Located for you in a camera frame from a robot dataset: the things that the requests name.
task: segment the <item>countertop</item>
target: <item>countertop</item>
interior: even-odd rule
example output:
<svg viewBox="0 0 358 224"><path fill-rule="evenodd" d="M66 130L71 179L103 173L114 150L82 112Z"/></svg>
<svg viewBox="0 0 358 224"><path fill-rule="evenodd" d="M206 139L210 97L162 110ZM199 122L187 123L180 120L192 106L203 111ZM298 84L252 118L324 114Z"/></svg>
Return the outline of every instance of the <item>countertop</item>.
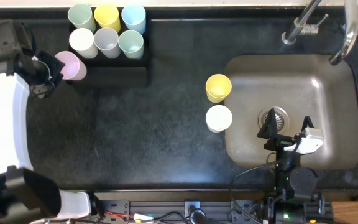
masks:
<svg viewBox="0 0 358 224"><path fill-rule="evenodd" d="M55 55L68 49L66 11L0 10L0 19L23 20L37 49ZM320 8L311 21L326 11L330 18L318 35L285 45L281 34L301 9L148 9L147 88L85 89L62 82L51 98L29 99L27 142L34 170L63 189L226 189L246 168L229 158L224 132L206 127L213 104L205 81L238 55L336 52L343 41L338 29L343 9ZM347 61L358 92L358 41ZM358 190L358 166L317 173L319 189ZM237 188L272 190L273 180L269 171L258 170Z"/></svg>

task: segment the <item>chrome faucet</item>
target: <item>chrome faucet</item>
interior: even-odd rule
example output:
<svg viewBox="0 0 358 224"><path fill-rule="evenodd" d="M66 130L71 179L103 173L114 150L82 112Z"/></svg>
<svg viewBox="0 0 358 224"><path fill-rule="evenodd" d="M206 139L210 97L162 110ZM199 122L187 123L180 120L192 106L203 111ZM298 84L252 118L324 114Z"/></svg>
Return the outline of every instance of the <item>chrome faucet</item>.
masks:
<svg viewBox="0 0 358 224"><path fill-rule="evenodd" d="M309 25L308 27L306 22L320 2L321 0L311 0L306 9L302 12L301 16L297 17L293 21L290 30L282 34L282 40L285 44L294 44L298 35L317 34L318 26L327 18L328 15L326 14L326 16L317 25ZM329 58L329 63L331 65L337 65L347 57L349 52L352 50L358 34L357 0L344 0L344 5L346 15L345 39L343 46L338 53Z"/></svg>

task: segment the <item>stainless steel sink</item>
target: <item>stainless steel sink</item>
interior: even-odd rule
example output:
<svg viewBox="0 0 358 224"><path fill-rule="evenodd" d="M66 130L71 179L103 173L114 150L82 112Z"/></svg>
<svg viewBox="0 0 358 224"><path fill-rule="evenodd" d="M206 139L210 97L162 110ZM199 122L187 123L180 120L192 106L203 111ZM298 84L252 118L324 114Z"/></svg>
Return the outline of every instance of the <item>stainless steel sink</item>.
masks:
<svg viewBox="0 0 358 224"><path fill-rule="evenodd" d="M322 129L324 144L301 157L315 169L347 169L358 163L358 102L352 69L332 66L328 55L243 55L232 59L224 74L232 91L224 100L233 114L226 130L226 150L238 165L266 163L271 151L257 138L266 111L276 108L279 133L294 136L310 116Z"/></svg>

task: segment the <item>sink drain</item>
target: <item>sink drain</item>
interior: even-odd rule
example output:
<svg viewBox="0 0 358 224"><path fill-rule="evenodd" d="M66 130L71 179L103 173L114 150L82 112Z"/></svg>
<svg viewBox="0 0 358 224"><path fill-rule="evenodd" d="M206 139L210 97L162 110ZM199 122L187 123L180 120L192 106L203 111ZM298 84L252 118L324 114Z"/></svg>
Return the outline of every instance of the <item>sink drain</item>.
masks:
<svg viewBox="0 0 358 224"><path fill-rule="evenodd" d="M288 125L290 124L290 119L288 118L287 113L283 109L277 106L274 106L273 108L276 112L277 132L278 134L282 134L287 130ZM260 112L258 118L259 128L261 128L262 125L266 122L266 118L269 111L270 109L265 109L262 112Z"/></svg>

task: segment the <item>black tray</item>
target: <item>black tray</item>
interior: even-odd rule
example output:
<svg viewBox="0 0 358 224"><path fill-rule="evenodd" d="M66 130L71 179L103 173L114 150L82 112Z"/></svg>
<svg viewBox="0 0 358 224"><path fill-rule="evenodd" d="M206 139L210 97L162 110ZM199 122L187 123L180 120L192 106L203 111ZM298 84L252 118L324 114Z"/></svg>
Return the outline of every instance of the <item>black tray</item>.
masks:
<svg viewBox="0 0 358 224"><path fill-rule="evenodd" d="M119 9L121 30L118 33L121 35L128 30L124 21L121 18L121 9ZM96 23L96 31L101 27ZM73 32L76 27L70 23L69 31ZM91 88L142 88L149 83L149 22L146 21L146 31L142 34L144 39L144 52L141 59L129 59L123 51L117 58L107 58L99 50L95 58L86 59L77 53L69 45L68 50L73 52L86 66L87 74L84 79L78 81L66 80L67 83L77 87L91 87Z"/></svg>

